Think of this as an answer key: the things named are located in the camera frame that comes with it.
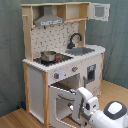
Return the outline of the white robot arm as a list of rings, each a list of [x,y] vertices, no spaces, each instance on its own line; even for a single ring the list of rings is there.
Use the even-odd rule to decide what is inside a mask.
[[[128,128],[128,113],[123,103],[111,101],[100,110],[98,98],[84,87],[76,90],[72,118],[84,127],[88,123],[93,128]]]

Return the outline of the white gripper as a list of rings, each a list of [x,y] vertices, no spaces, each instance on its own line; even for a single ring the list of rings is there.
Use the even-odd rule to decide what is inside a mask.
[[[68,104],[72,111],[72,118],[75,122],[85,125],[89,121],[93,112],[99,109],[99,101],[90,91],[80,87],[76,91],[74,104]]]

